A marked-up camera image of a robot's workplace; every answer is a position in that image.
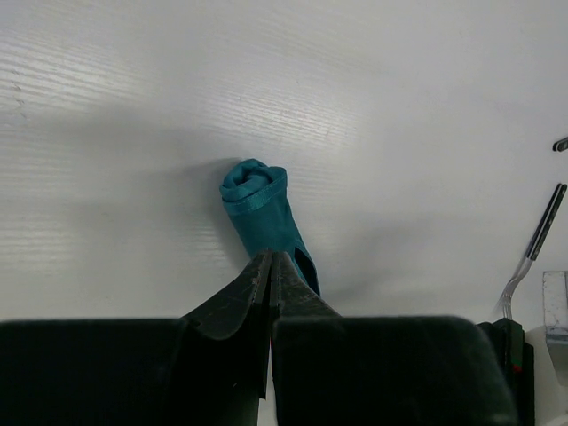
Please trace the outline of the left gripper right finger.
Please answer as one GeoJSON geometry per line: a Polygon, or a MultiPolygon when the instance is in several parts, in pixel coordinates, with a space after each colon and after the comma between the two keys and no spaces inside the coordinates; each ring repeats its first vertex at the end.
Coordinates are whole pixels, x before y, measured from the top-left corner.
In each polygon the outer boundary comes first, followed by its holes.
{"type": "Polygon", "coordinates": [[[339,317],[299,276],[290,256],[273,252],[270,271],[270,314],[281,317],[339,317]]]}

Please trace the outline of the metal fork black handle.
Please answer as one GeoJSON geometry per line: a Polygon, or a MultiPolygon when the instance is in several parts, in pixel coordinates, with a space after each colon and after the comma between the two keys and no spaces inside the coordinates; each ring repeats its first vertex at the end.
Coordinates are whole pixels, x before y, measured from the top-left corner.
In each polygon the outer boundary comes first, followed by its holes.
{"type": "Polygon", "coordinates": [[[540,222],[538,223],[532,238],[521,257],[516,270],[513,272],[509,282],[505,285],[505,288],[501,292],[501,296],[496,304],[495,310],[507,320],[512,319],[512,297],[519,283],[525,278],[534,262],[537,260],[566,193],[567,184],[559,183],[556,186],[542,217],[540,218],[540,222]]]}

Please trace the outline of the teal cloth napkin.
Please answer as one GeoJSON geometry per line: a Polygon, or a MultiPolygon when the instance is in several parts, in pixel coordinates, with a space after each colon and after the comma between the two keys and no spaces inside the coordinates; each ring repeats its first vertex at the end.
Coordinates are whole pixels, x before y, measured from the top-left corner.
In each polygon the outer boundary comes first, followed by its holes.
{"type": "Polygon", "coordinates": [[[286,170],[256,159],[236,164],[219,187],[225,212],[247,254],[288,253],[298,275],[319,294],[316,267],[296,226],[287,190],[286,170]]]}

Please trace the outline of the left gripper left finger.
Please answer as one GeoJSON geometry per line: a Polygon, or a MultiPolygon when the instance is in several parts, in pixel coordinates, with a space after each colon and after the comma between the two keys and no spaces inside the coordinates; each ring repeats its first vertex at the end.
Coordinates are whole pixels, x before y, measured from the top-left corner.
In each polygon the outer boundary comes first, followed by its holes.
{"type": "Polygon", "coordinates": [[[210,299],[187,313],[190,353],[204,366],[225,367],[224,376],[243,375],[260,398],[266,396],[272,252],[256,255],[210,299]]]}

